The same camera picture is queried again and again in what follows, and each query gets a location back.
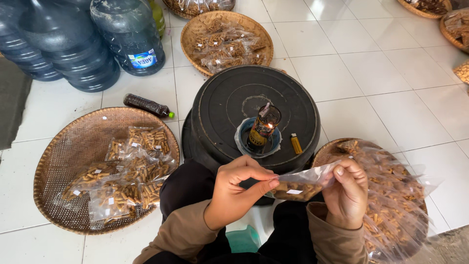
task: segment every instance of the hand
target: hand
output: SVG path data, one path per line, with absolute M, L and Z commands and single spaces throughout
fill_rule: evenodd
M 338 159 L 333 157 L 329 163 Z M 336 181 L 322 191 L 329 209 L 326 222 L 343 229 L 358 229 L 363 224 L 368 199 L 366 173 L 349 158 L 342 158 L 333 173 Z
M 215 180 L 212 202 L 204 212 L 208 228 L 218 230 L 241 219 L 259 198 L 279 185 L 275 179 L 277 176 L 248 155 L 221 166 Z M 242 180 L 249 178 L 260 182 L 247 190 L 238 186 Z

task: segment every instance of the aqua water bottle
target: aqua water bottle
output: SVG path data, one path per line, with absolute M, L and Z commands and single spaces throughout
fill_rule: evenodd
M 0 0 L 0 52 L 34 80 L 48 82 L 63 78 L 38 49 L 20 36 L 18 20 L 25 9 L 19 0 Z
M 165 64 L 165 52 L 147 0 L 93 0 L 91 17 L 129 74 L 152 75 Z
M 29 3 L 20 17 L 20 32 L 73 87 L 93 93 L 117 82 L 119 65 L 84 10 L 67 2 Z

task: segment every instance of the dark floor mat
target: dark floor mat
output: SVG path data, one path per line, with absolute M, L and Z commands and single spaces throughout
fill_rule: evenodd
M 15 140 L 32 79 L 13 62 L 0 57 L 0 150 Z

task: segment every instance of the white tile floor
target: white tile floor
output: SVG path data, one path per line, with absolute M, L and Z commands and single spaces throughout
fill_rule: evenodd
M 372 140 L 416 173 L 445 179 L 426 199 L 434 232 L 469 224 L 469 97 L 451 71 L 469 56 L 441 36 L 438 20 L 416 17 L 396 0 L 237 0 L 234 11 L 266 28 L 274 43 L 271 66 L 287 71 L 317 102 L 318 149 L 342 137 Z M 156 234 L 158 210 L 109 235 L 61 230 L 37 210 L 32 179 L 60 129 L 91 111 L 121 106 L 126 93 L 167 104 L 176 116 L 165 122 L 180 142 L 206 78 L 181 50 L 188 20 L 167 8 L 164 15 L 170 32 L 163 38 L 166 64 L 157 74 L 122 72 L 115 86 L 94 94 L 64 80 L 33 82 L 18 136 L 11 149 L 0 151 L 0 248 L 8 252 L 2 263 L 130 263 Z M 251 224 L 265 241 L 271 214 L 272 207 L 253 208 L 228 230 Z

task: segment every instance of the brown jacket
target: brown jacket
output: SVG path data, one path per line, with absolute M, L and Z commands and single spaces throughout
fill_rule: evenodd
M 212 243 L 218 231 L 212 231 L 204 221 L 204 211 L 211 200 L 198 202 L 173 211 L 161 225 L 158 235 L 134 260 L 143 264 L 162 251 L 169 251 L 192 263 L 205 244 Z M 311 240 L 318 264 L 366 264 L 363 226 L 345 230 L 326 223 L 327 207 L 323 202 L 310 202 L 307 206 Z

